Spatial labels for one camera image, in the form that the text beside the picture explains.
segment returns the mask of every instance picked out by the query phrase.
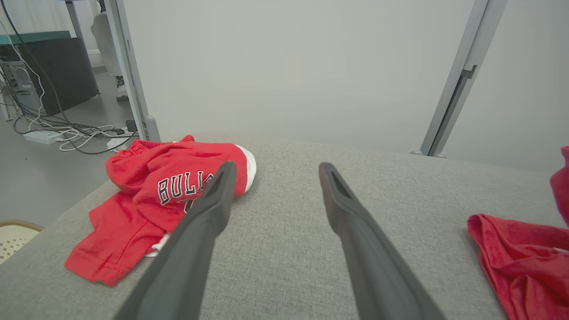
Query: gray couch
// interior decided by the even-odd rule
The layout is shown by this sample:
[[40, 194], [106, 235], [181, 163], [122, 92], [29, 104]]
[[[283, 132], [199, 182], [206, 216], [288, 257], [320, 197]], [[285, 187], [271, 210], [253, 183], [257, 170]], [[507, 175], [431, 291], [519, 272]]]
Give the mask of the gray couch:
[[[251, 190], [233, 203], [217, 239], [204, 318], [356, 318], [339, 238], [328, 224], [318, 164], [332, 162], [448, 319], [505, 316], [467, 234], [470, 215], [563, 227], [548, 176], [448, 159], [230, 136], [256, 157]], [[0, 265], [0, 317], [110, 318], [152, 258], [115, 288], [63, 267], [92, 226], [110, 182], [62, 214]]]

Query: power strip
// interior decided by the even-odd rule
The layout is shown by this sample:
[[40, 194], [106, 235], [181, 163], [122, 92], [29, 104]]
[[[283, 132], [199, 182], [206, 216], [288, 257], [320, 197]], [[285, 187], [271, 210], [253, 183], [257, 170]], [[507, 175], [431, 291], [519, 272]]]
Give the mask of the power strip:
[[126, 150], [128, 148], [127, 144], [121, 143], [127, 141], [130, 137], [120, 137], [120, 138], [112, 138], [109, 142], [107, 142], [107, 149], [115, 149], [115, 150]]

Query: white cable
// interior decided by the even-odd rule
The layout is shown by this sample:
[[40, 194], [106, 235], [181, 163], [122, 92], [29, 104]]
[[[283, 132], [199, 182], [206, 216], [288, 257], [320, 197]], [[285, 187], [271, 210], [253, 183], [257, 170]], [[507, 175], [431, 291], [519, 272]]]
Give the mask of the white cable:
[[26, 62], [24, 60], [24, 58], [22, 58], [22, 55], [20, 54], [20, 52], [16, 49], [16, 46], [14, 45], [14, 43], [12, 42], [12, 37], [10, 37], [10, 35], [8, 34], [8, 29], [6, 29], [6, 26], [4, 25], [4, 23], [0, 20], [0, 24], [2, 25], [2, 28], [4, 29], [4, 32], [6, 33], [6, 36], [8, 37], [8, 41], [10, 41], [10, 45], [12, 46], [12, 48], [14, 49], [14, 51], [16, 52], [16, 54], [20, 57], [20, 60], [24, 62], [24, 64], [28, 67], [28, 69], [31, 70], [31, 72], [34, 73], [34, 75], [36, 75], [36, 77], [38, 77], [38, 83], [39, 83], [39, 87], [42, 89], [42, 95], [39, 97], [39, 104], [40, 107], [38, 108], [38, 117], [36, 119], [34, 119], [32, 122], [30, 122], [30, 125], [28, 126], [28, 131], [30, 131], [32, 129], [32, 124], [34, 122], [36, 122], [39, 118], [40, 118], [40, 112], [43, 109], [43, 96], [46, 94], [46, 90], [43, 88], [42, 86], [42, 79], [39, 77], [38, 73], [35, 72], [32, 67], [30, 67], [30, 65], [28, 64], [28, 62]]
[[[86, 135], [86, 134], [80, 132], [79, 130], [77, 130], [77, 129], [73, 128], [73, 127], [70, 127], [70, 126], [53, 126], [53, 125], [51, 125], [51, 124], [49, 124], [49, 123], [47, 123], [47, 122], [38, 121], [38, 120], [41, 118], [41, 116], [42, 116], [41, 111], [42, 111], [42, 109], [43, 109], [43, 96], [46, 94], [46, 90], [43, 88], [43, 85], [42, 85], [42, 79], [40, 78], [40, 76], [38, 75], [38, 73], [35, 72], [35, 71], [30, 67], [30, 65], [28, 64], [28, 62], [24, 60], [24, 58], [22, 57], [22, 55], [20, 54], [20, 52], [16, 49], [16, 46], [15, 46], [14, 43], [12, 42], [12, 38], [11, 38], [10, 35], [8, 34], [8, 30], [6, 29], [6, 26], [4, 25], [4, 23], [3, 23], [1, 20], [0, 20], [0, 24], [2, 25], [2, 28], [4, 29], [4, 32], [6, 33], [6, 36], [8, 37], [8, 40], [10, 41], [10, 45], [11, 45], [12, 48], [14, 49], [14, 52], [16, 52], [16, 54], [18, 55], [18, 57], [20, 58], [20, 60], [21, 60], [22, 62], [24, 62], [24, 64], [28, 67], [28, 69], [30, 69], [31, 72], [33, 72], [34, 75], [36, 75], [36, 77], [38, 77], [38, 84], [39, 84], [40, 88], [42, 89], [42, 95], [39, 97], [40, 107], [38, 108], [38, 116], [37, 116], [35, 119], [33, 119], [33, 120], [30, 119], [30, 118], [28, 118], [28, 117], [26, 117], [26, 116], [24, 116], [26, 119], [28, 119], [28, 120], [30, 121], [30, 125], [28, 126], [28, 131], [31, 131], [32, 124], [35, 122], [35, 123], [37, 123], [37, 124], [39, 124], [39, 125], [42, 125], [42, 126], [49, 126], [50, 128], [56, 129], [57, 132], [58, 132], [58, 134], [56, 134], [56, 135], [53, 136], [53, 137], [58, 137], [58, 136], [63, 136], [63, 137], [65, 137], [65, 134], [74, 134], [74, 136], [71, 137], [71, 138], [64, 138], [64, 139], [59, 140], [60, 142], [63, 142], [63, 143], [59, 146], [59, 150], [61, 150], [61, 151], [74, 151], [74, 150], [77, 150], [77, 149], [83, 147], [85, 144], [87, 144], [87, 142], [89, 142], [89, 140], [91, 140], [93, 137], [95, 137], [95, 136], [98, 135], [98, 134], [102, 134], [103, 136], [112, 137], [112, 138], [131, 137], [131, 136], [132, 136], [132, 135], [129, 134], [129, 133], [117, 134], [117, 135], [115, 135], [115, 136], [111, 136], [110, 134], [108, 134], [107, 132], [104, 132], [104, 131], [97, 131], [97, 132], [93, 132], [91, 135]], [[114, 125], [104, 125], [104, 126], [98, 126], [98, 127], [96, 127], [96, 128], [99, 129], [99, 130], [101, 130], [102, 128], [107, 128], [107, 127], [110, 127], [109, 130], [114, 129]], [[73, 149], [63, 149], [63, 146], [65, 146], [65, 145], [67, 145], [67, 144], [69, 144], [69, 143], [71, 143], [71, 142], [75, 142], [75, 141], [77, 141], [77, 140], [83, 139], [83, 138], [85, 138], [86, 140], [85, 140], [81, 145], [78, 145], [78, 146], [76, 146], [76, 147], [73, 148]]]

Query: red shirt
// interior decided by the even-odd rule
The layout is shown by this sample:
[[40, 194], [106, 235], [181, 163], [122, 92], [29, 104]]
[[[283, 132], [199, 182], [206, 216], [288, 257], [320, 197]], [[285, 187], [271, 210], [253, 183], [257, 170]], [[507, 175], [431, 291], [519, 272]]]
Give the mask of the red shirt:
[[237, 166], [235, 196], [254, 178], [247, 150], [231, 143], [136, 140], [109, 158], [106, 169], [120, 191], [89, 213], [94, 231], [71, 252], [65, 267], [90, 281], [114, 286], [180, 223], [226, 161]]

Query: red cloth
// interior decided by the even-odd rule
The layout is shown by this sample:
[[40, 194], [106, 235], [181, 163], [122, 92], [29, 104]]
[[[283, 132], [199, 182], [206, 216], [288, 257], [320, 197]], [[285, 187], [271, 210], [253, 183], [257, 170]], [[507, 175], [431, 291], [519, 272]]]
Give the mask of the red cloth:
[[565, 157], [565, 167], [557, 171], [550, 182], [557, 209], [565, 223], [569, 225], [569, 146], [562, 147], [561, 154]]
[[569, 319], [569, 230], [482, 214], [468, 233], [508, 318]]
[[247, 185], [247, 159], [231, 143], [136, 140], [109, 158], [106, 169], [120, 192], [89, 213], [94, 231], [71, 252], [65, 267], [90, 281], [116, 285], [172, 232], [193, 200], [225, 162], [237, 166], [235, 196]]

